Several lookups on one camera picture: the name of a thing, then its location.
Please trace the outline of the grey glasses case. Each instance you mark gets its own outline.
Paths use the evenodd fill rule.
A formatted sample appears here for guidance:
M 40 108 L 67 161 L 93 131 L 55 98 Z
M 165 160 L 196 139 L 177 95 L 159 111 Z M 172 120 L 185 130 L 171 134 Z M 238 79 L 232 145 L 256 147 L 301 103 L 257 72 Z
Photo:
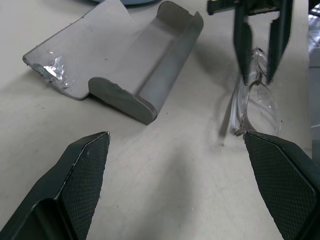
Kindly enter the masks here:
M 93 95 L 149 125 L 159 115 L 203 30 L 204 21 L 172 1 L 137 24 L 120 0 L 104 0 L 23 56 L 56 90 Z

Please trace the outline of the clear plastic glasses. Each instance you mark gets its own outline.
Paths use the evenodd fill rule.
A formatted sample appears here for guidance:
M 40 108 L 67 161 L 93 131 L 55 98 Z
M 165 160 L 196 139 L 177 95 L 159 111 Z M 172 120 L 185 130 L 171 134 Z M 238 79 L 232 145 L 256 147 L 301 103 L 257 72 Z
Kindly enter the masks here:
M 280 111 L 267 85 L 267 56 L 261 48 L 254 48 L 248 82 L 237 77 L 229 130 L 234 136 L 242 136 L 246 131 L 254 131 L 276 136 L 281 128 Z

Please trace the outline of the silver robot body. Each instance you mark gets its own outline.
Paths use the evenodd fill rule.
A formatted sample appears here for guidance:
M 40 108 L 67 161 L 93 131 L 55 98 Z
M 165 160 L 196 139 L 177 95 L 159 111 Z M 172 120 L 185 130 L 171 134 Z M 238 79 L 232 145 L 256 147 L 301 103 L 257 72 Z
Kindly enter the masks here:
M 309 53 L 309 110 L 311 127 L 320 127 L 320 47 L 313 48 Z

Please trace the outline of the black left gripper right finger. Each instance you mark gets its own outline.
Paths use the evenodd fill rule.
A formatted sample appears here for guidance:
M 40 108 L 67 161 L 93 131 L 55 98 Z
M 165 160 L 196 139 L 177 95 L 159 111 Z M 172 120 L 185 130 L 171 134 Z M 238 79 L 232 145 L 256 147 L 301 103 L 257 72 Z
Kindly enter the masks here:
M 247 131 L 260 195 L 284 240 L 320 240 L 320 163 L 295 143 Z

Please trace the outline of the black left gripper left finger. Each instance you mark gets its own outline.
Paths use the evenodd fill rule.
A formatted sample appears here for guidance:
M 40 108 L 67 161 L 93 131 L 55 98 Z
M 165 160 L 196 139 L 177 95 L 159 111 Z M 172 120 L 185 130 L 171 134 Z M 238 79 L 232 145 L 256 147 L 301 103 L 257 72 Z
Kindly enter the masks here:
M 0 240 L 86 240 L 103 184 L 107 131 L 71 143 L 31 188 Z

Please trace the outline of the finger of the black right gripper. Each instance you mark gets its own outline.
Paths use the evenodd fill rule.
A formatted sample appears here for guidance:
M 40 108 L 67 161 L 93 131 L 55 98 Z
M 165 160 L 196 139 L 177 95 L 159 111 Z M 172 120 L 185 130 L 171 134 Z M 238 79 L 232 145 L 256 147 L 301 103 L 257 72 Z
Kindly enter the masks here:
M 243 83 L 248 83 L 252 55 L 252 29 L 248 24 L 248 8 L 238 3 L 234 14 L 234 49 Z
M 270 24 L 267 84 L 270 84 L 290 39 L 293 0 L 279 0 L 279 16 Z

